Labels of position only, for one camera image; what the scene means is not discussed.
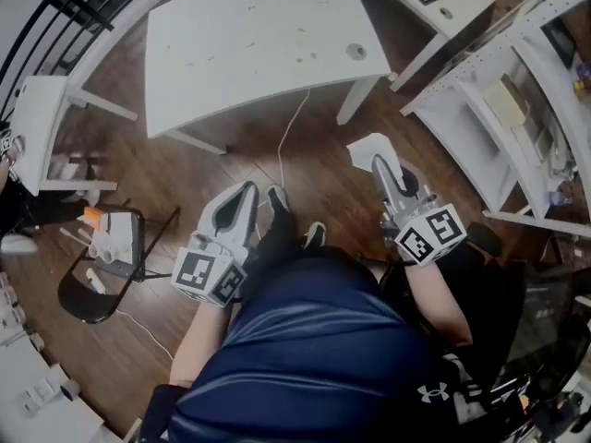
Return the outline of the person's right shoe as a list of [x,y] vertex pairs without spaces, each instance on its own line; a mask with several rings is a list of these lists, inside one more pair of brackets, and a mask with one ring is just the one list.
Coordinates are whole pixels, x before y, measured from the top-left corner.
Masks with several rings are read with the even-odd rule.
[[320,222],[313,222],[308,228],[308,232],[304,235],[304,249],[310,249],[315,247],[321,247],[326,244],[327,241],[327,229],[326,226]]

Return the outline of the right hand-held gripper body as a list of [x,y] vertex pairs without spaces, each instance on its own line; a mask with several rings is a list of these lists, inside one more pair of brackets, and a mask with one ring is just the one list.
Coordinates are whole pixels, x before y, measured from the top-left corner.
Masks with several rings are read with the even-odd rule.
[[384,244],[396,247],[412,265],[434,262],[466,238],[466,229],[453,204],[436,194],[397,212],[388,202],[385,206],[380,218]]

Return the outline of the orange box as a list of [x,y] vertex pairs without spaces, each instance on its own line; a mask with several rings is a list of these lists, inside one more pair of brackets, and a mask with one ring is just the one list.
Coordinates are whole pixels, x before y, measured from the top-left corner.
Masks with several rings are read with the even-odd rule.
[[106,231],[109,227],[109,213],[96,207],[85,207],[82,221],[96,231]]

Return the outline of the small white side table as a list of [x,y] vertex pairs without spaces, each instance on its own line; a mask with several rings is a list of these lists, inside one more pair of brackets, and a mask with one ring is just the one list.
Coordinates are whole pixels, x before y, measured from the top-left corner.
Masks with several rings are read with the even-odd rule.
[[66,76],[25,78],[11,115],[10,129],[22,136],[25,152],[13,165],[20,183],[35,197],[42,191],[115,191],[118,183],[102,180],[59,180],[48,177],[54,142],[68,108],[93,105],[132,122],[138,115],[70,82]]

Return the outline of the black folding chair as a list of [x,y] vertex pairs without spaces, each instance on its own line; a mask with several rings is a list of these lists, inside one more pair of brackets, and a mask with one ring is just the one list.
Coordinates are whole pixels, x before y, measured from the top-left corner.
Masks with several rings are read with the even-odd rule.
[[[99,324],[109,318],[118,308],[127,289],[133,283],[141,284],[148,280],[169,279],[170,274],[149,271],[146,262],[152,250],[163,237],[165,231],[179,217],[180,208],[175,208],[166,221],[155,221],[159,227],[150,243],[146,242],[146,226],[151,222],[142,212],[128,206],[127,202],[120,205],[100,203],[108,213],[129,213],[133,234],[132,262],[130,264],[116,260],[110,264],[99,258],[90,256],[89,249],[83,248],[71,264],[59,283],[57,296],[60,306],[71,316],[87,324]],[[125,283],[117,293],[101,293],[91,286],[91,281],[82,282],[76,275],[78,265],[85,264],[91,271],[99,271]]]

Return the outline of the person's right forearm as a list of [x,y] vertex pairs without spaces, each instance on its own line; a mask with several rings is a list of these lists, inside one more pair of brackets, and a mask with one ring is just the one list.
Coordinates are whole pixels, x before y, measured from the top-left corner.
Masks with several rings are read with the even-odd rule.
[[429,324],[452,346],[472,344],[467,319],[439,267],[435,263],[407,266],[404,272],[417,309]]

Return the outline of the white shelf unit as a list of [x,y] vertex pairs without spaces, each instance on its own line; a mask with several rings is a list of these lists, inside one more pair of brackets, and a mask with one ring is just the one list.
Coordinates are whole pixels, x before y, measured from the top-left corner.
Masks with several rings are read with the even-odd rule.
[[[415,114],[453,157],[484,202],[487,218],[591,239],[591,96],[575,94],[573,70],[542,31],[588,1],[537,3],[400,111]],[[547,163],[528,163],[513,132],[502,127],[485,101],[485,90],[517,69],[539,85],[558,119],[580,175],[589,222],[548,218],[549,192],[559,178]]]

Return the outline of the white desk with grommet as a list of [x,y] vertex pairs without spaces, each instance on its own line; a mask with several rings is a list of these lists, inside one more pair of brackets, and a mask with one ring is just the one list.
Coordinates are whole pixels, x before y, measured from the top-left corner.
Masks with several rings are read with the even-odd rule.
[[397,92],[439,50],[495,3],[495,0],[438,0],[425,6],[418,0],[397,1],[429,25],[435,34],[401,73],[391,73],[389,81],[392,92]]

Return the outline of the person's shoe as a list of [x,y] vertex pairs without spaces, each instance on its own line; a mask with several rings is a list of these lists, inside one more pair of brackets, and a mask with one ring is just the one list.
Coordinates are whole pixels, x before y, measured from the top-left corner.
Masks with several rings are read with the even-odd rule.
[[304,235],[304,249],[310,249],[315,247],[321,247],[326,244],[327,241],[327,229],[326,226],[320,222],[313,222],[308,228],[308,232]]
[[274,214],[277,212],[290,212],[285,191],[281,186],[271,185],[267,190],[266,198]]

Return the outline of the white wiping cloth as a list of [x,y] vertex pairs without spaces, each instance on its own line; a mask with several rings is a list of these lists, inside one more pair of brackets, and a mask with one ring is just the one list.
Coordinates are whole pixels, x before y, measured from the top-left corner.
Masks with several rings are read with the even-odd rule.
[[371,133],[358,141],[348,144],[346,147],[354,167],[371,172],[373,159],[380,156],[390,168],[393,177],[397,181],[403,180],[402,166],[397,153],[385,135]]

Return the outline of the person's navy shirt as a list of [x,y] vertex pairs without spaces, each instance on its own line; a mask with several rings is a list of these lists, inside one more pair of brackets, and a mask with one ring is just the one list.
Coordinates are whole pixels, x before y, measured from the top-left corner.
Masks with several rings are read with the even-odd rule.
[[440,346],[325,248],[261,271],[188,389],[156,387],[139,443],[465,443]]

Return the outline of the white stained table top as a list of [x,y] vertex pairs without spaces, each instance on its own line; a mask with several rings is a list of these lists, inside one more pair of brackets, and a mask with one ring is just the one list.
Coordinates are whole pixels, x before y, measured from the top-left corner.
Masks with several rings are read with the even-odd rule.
[[198,146],[185,128],[200,120],[350,82],[344,125],[390,72],[360,0],[172,0],[148,15],[147,135]]

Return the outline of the person's black trousers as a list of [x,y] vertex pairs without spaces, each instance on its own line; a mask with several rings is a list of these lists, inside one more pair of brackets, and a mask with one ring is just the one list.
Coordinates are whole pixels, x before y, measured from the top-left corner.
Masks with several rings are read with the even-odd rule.
[[247,272],[271,270],[304,257],[323,253],[324,246],[303,248],[304,236],[298,236],[296,217],[291,212],[273,213],[271,226],[255,248],[254,258],[247,263]]

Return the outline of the black office chair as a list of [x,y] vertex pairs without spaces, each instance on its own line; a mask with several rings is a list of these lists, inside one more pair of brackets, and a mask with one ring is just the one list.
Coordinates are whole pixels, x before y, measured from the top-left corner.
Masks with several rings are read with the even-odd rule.
[[532,424],[583,362],[591,330],[573,312],[573,288],[583,276],[522,260],[502,266],[494,258],[479,270],[466,367],[486,412],[484,428],[494,437]]

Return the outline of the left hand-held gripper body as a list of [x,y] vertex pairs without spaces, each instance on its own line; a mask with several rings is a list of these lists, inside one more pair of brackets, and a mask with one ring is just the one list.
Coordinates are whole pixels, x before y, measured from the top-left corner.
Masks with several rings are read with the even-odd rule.
[[178,250],[171,284],[193,300],[225,308],[240,299],[247,257],[243,245],[228,246],[193,233],[187,246]]

